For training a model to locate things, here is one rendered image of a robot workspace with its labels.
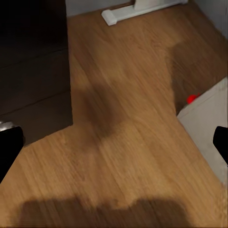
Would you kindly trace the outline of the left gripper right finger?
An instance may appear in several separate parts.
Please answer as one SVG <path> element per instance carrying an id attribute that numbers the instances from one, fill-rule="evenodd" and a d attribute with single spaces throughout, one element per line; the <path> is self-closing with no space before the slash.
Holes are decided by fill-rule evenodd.
<path id="1" fill-rule="evenodd" d="M 216 128 L 213 144 L 228 164 L 228 128 L 222 126 Z"/>

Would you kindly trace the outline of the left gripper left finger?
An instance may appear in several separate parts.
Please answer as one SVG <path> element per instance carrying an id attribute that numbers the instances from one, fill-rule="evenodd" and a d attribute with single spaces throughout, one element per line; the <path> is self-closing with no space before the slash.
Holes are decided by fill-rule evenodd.
<path id="1" fill-rule="evenodd" d="M 0 132 L 0 183 L 25 144 L 20 126 Z"/>

